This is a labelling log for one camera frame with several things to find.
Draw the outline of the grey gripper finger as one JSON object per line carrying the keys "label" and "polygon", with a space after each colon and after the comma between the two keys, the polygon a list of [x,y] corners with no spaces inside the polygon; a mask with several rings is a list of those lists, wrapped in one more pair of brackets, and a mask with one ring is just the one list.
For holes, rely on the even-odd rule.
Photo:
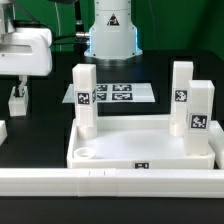
{"label": "grey gripper finger", "polygon": [[20,84],[15,89],[15,94],[17,97],[22,97],[24,95],[24,87],[27,83],[28,77],[26,75],[20,75],[19,81]]}

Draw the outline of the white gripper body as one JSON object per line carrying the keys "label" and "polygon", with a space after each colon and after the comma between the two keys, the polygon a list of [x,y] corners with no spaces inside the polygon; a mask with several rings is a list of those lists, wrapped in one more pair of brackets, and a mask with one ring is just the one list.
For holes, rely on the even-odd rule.
{"label": "white gripper body", "polygon": [[52,70],[48,28],[17,28],[0,43],[0,75],[47,76]]}

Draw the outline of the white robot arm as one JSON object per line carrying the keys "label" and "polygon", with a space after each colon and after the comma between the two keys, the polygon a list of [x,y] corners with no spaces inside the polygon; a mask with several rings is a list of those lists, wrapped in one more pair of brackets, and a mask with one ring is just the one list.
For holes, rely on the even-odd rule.
{"label": "white robot arm", "polygon": [[[142,54],[138,31],[131,20],[131,0],[94,0],[95,21],[85,32],[76,16],[73,36],[88,45],[87,57],[104,61],[125,61]],[[0,0],[0,75],[18,75],[21,97],[29,76],[46,76],[52,70],[51,45],[58,40],[53,31],[35,17],[15,18],[15,0]]]}

